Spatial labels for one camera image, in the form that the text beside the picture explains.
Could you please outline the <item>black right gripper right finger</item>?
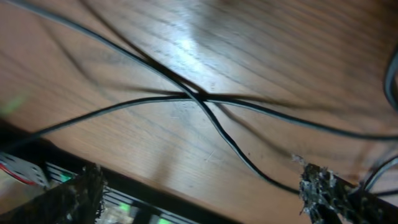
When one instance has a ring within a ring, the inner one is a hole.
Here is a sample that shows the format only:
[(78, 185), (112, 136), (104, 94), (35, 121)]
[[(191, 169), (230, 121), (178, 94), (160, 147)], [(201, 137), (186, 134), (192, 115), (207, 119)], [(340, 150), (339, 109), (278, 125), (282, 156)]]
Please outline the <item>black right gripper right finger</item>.
[(326, 167), (307, 163), (300, 156), (293, 160), (303, 166), (299, 196), (303, 200), (302, 212), (312, 223), (397, 223), (397, 207), (380, 199), (397, 190), (371, 193), (383, 173), (397, 165), (397, 156), (375, 168), (359, 185), (341, 179)]

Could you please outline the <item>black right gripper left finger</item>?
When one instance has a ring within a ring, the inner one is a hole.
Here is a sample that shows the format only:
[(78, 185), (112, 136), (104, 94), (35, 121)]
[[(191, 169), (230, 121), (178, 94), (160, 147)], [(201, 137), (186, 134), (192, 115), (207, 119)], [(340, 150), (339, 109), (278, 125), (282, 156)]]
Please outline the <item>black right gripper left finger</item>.
[(1, 223), (95, 223), (103, 211), (104, 175), (98, 165), (1, 215)]

